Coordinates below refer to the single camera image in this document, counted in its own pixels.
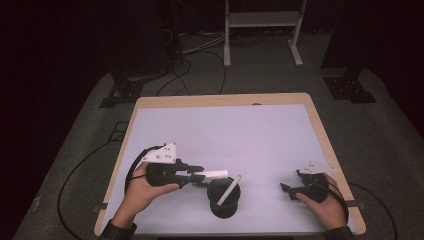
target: white stick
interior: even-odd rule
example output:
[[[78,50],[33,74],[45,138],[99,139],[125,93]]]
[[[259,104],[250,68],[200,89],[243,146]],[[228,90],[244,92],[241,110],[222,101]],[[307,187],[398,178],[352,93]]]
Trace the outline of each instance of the white stick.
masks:
[[[236,179],[231,183],[231,185],[228,187],[227,191],[222,195],[221,199],[219,199],[217,205],[221,206],[222,203],[227,199],[228,195],[233,191],[233,189],[236,187],[237,183],[241,180],[241,174],[237,175]]]

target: dark floor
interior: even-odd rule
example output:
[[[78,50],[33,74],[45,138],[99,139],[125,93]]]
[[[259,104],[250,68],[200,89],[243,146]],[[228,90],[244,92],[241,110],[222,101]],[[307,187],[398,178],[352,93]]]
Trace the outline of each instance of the dark floor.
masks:
[[[344,69],[321,70],[320,65],[330,35],[306,35],[299,38],[298,48],[304,66],[294,65],[287,46],[289,36],[262,37],[258,44],[232,48],[232,66],[226,70],[220,59],[210,53],[186,57],[190,71],[181,81],[166,86],[159,95],[306,92],[311,95],[333,149],[349,182],[360,184],[379,196],[387,205],[399,231],[399,239],[424,236],[424,142],[388,94],[382,80],[364,70],[359,81],[377,103],[352,104],[333,100],[323,77],[339,76]],[[210,41],[210,38],[184,37],[185,49]],[[209,49],[222,56],[222,48]],[[187,65],[177,66],[182,74]],[[172,74],[145,85],[142,96],[154,96]],[[133,104],[99,108],[113,86],[110,75],[100,79],[68,134],[53,166],[45,178],[38,197],[39,204],[29,209],[15,239],[75,239],[61,224],[57,199],[68,175],[62,197],[63,220],[82,239],[96,239],[93,233],[97,208],[109,184],[120,142],[108,142],[118,121],[129,121]],[[358,239],[393,239],[393,228],[383,207],[368,193],[352,186],[354,197],[367,225]],[[294,239],[321,239],[319,236],[295,236]]]

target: white shelf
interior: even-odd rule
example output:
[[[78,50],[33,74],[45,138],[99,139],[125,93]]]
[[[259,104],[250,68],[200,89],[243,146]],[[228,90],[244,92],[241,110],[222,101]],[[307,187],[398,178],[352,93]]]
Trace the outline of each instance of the white shelf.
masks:
[[[298,11],[230,13],[229,27],[296,26]]]

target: hand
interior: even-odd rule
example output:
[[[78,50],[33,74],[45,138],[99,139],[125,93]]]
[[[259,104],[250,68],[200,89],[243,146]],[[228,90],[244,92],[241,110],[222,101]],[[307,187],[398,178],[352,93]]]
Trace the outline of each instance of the hand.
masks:
[[[134,170],[133,177],[146,174],[147,163]],[[112,224],[121,228],[131,228],[135,215],[149,206],[156,197],[179,189],[178,184],[159,187],[151,186],[146,177],[134,178],[128,185],[124,200],[116,211]]]
[[[324,176],[330,183],[330,189],[340,196],[339,191],[335,188],[337,187],[336,181],[334,181],[334,179],[325,173]],[[327,230],[346,226],[347,223],[345,220],[343,208],[340,206],[340,203],[330,194],[328,194],[327,198],[322,203],[317,203],[302,193],[297,193],[296,197],[315,212],[322,225],[324,225]]]

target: sleeve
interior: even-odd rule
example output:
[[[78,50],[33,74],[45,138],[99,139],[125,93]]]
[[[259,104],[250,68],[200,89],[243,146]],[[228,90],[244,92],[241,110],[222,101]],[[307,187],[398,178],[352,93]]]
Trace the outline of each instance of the sleeve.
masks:
[[[137,225],[133,223],[131,229],[120,228],[113,225],[109,220],[99,240],[130,240],[137,229]]]
[[[324,233],[325,240],[354,240],[352,231],[348,226],[339,227],[335,229],[328,230]]]

